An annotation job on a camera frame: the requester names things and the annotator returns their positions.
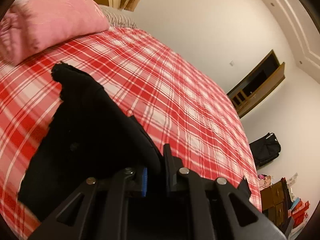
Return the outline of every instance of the pillow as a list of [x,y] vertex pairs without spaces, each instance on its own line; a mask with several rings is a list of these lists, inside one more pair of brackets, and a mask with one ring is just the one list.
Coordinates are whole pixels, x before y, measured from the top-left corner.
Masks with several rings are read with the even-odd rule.
[[99,5],[99,7],[108,18],[111,26],[133,29],[137,28],[134,20],[122,13],[120,10],[106,5]]
[[0,55],[17,65],[52,45],[109,27],[93,0],[15,0],[0,22]]

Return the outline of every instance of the black bag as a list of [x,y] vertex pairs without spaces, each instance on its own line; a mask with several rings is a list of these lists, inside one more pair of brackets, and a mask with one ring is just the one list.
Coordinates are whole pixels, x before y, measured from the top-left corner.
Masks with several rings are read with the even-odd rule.
[[279,156],[279,152],[281,151],[281,146],[274,133],[268,133],[249,145],[256,167],[273,161]]

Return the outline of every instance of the screw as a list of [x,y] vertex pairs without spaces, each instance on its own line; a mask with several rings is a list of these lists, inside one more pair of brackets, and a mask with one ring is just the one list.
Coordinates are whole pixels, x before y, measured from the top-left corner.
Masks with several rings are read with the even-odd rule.
[[97,181],[96,181],[96,179],[95,179],[94,177],[90,177],[90,178],[87,178],[86,182],[87,182],[87,184],[89,184],[89,185],[93,185],[93,184],[95,184]]
[[182,167],[179,169],[179,172],[181,174],[188,174],[190,172],[190,170],[188,168]]
[[225,178],[223,178],[223,177],[219,177],[219,178],[217,178],[217,183],[219,185],[226,185],[227,184],[227,180]]
[[133,169],[132,168],[125,168],[124,169],[124,174],[129,175],[129,174],[132,174],[132,173],[133,173]]

